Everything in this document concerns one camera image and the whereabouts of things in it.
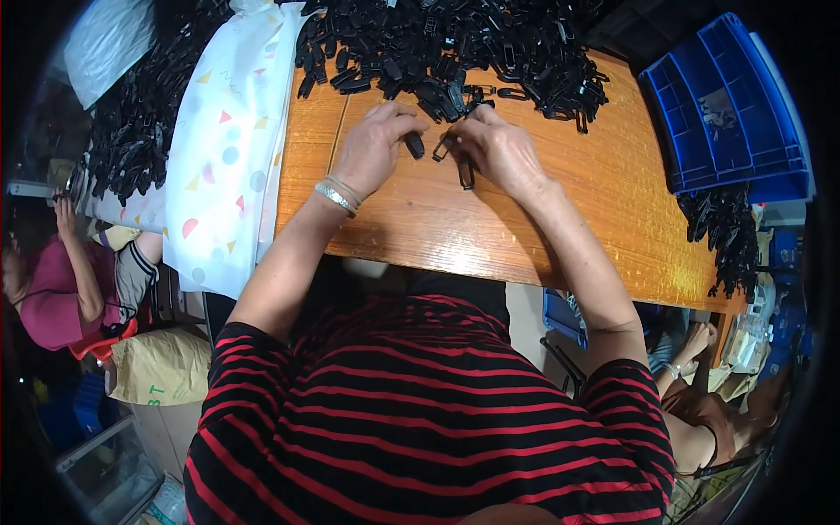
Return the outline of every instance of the black cord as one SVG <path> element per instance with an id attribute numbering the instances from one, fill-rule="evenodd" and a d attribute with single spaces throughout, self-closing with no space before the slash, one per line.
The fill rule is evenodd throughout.
<path id="1" fill-rule="evenodd" d="M 66 295 L 70 295 L 70 294 L 77 294 L 78 292 L 77 292 L 77 291 L 63 291 L 63 290 L 56 290 L 56 289 L 54 289 L 54 288 L 45 288 L 44 290 L 34 291 L 34 292 L 32 292 L 32 293 L 30 293 L 30 294 L 28 294 L 28 295 L 25 295 L 25 296 L 21 297 L 21 298 L 20 298 L 20 299 L 18 299 L 17 301 L 13 302 L 13 303 L 12 303 L 12 306 L 13 306 L 13 307 L 15 307 L 15 306 L 17 306 L 20 302 L 22 302 L 24 299 L 29 299 L 30 297 L 32 297 L 32 296 L 37 296 L 37 295 L 38 295 L 38 294 L 40 294 L 40 293 L 55 293 L 55 294 L 57 294 L 57 295 L 64 295 L 64 296 L 66 296 Z M 126 305 L 123 305 L 123 304 L 117 304 L 117 303 L 115 303 L 115 302 L 108 302 L 108 301 L 105 301 L 105 304 L 110 305 L 110 306 L 112 306 L 112 307 L 117 307 L 117 308 L 120 308 L 121 310 L 122 310 L 122 309 L 125 309 L 125 312 L 126 312 L 126 316 L 125 316 L 125 317 L 126 317 L 127 319 L 137 317 L 137 309 L 135 309 L 135 308 L 133 308 L 133 307 L 126 306 Z"/>

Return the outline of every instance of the brown shirt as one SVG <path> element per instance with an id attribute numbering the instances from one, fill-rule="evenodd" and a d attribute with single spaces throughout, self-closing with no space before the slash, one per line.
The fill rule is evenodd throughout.
<path id="1" fill-rule="evenodd" d="M 716 393 L 700 394 L 691 390 L 680 378 L 674 381 L 662 398 L 662 409 L 692 427 L 706 427 L 715 436 L 715 453 L 707 467 L 723 465 L 735 457 L 735 430 L 731 417 L 738 413 Z"/>

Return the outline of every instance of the red and black striped shirt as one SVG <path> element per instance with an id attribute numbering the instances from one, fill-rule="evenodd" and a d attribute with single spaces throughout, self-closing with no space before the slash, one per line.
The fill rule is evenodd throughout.
<path id="1" fill-rule="evenodd" d="M 192 523 L 448 522 L 501 503 L 660 522 L 674 461 L 648 370 L 570 400 L 507 329 L 442 296 L 371 298 L 295 348 L 221 332 L 184 470 Z"/>

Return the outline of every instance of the pink shirt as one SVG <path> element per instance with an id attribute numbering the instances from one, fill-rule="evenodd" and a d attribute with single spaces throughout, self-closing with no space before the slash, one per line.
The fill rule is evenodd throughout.
<path id="1" fill-rule="evenodd" d="M 26 291 L 27 298 L 20 308 L 20 320 L 29 337 L 38 346 L 58 350 L 81 341 L 103 324 L 110 326 L 119 323 L 119 308 L 114 306 L 119 304 L 114 285 L 114 253 L 94 242 L 87 242 L 83 247 L 105 301 L 104 311 L 99 319 L 83 323 L 79 311 L 76 274 L 73 273 L 70 256 L 58 236 L 53 237 L 46 248 L 30 261 L 32 281 Z M 39 293 L 41 290 L 67 293 Z"/>

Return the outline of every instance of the pile of black plastic parts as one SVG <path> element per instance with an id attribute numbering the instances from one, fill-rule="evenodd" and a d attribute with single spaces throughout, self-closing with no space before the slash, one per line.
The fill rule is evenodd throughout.
<path id="1" fill-rule="evenodd" d="M 303 14 L 327 12 L 310 18 L 297 40 L 296 66 L 307 72 L 297 96 L 308 97 L 315 83 L 328 80 L 347 95 L 370 90 L 375 82 L 386 99 L 414 93 L 436 123 L 452 123 L 496 95 L 531 100 L 545 118 L 575 120 L 578 131 L 587 133 L 587 124 L 608 102 L 603 83 L 609 78 L 586 58 L 575 26 L 600 5 L 309 0 Z M 339 73 L 328 79 L 324 65 L 333 57 Z M 474 68 L 493 68 L 500 81 L 519 88 L 466 85 L 466 71 Z"/>
<path id="2" fill-rule="evenodd" d="M 92 106 L 91 146 L 74 177 L 90 171 L 92 195 L 114 192 L 125 206 L 134 191 L 161 188 L 181 98 L 216 30 L 233 14 L 227 3 L 189 5 L 157 31 L 143 58 Z"/>
<path id="3" fill-rule="evenodd" d="M 717 282 L 709 290 L 711 297 L 717 295 L 721 283 L 727 299 L 738 288 L 751 296 L 755 287 L 759 243 L 748 194 L 749 182 L 739 182 L 677 197 L 680 210 L 688 219 L 688 242 L 699 243 L 708 236 L 709 251 L 717 250 Z"/>

